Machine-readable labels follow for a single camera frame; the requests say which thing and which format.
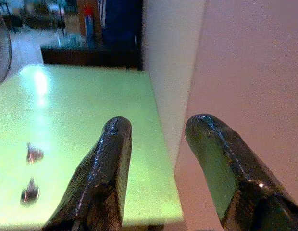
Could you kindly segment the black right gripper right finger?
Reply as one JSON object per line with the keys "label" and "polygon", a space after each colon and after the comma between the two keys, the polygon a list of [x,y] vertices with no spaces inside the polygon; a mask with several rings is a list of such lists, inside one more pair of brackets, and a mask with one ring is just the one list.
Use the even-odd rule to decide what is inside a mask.
{"label": "black right gripper right finger", "polygon": [[198,114],[185,136],[225,231],[298,231],[298,205],[236,131]]}

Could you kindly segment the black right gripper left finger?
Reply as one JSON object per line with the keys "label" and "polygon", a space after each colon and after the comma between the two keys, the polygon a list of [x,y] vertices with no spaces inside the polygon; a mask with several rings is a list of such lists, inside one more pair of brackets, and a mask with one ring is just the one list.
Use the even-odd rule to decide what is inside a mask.
{"label": "black right gripper left finger", "polygon": [[121,231],[131,152],[131,122],[111,118],[42,231]]}

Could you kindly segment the silver key with ring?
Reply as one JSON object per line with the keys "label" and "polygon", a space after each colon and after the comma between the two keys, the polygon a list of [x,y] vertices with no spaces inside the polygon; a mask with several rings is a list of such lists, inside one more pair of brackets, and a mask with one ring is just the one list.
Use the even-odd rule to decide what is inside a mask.
{"label": "silver key with ring", "polygon": [[33,164],[37,161],[41,161],[44,157],[44,152],[31,145],[31,143],[27,144],[27,156],[26,156],[26,163]]}

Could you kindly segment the green topped table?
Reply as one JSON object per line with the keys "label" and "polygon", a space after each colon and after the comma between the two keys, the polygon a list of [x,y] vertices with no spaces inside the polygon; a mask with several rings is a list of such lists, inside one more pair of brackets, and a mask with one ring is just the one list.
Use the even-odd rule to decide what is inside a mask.
{"label": "green topped table", "polygon": [[[0,84],[0,231],[38,230],[80,161],[116,116],[132,124],[124,225],[183,220],[152,83],[136,70],[29,65]],[[44,152],[26,163],[27,144]],[[40,188],[20,203],[30,178]]]}

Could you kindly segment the teal headed key bunch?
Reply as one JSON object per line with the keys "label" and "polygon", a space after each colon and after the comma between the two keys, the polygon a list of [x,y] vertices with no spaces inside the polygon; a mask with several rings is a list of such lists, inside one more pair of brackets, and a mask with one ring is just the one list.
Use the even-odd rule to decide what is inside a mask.
{"label": "teal headed key bunch", "polygon": [[33,205],[39,198],[40,188],[35,184],[35,179],[30,178],[29,184],[22,190],[20,203],[23,206]]}

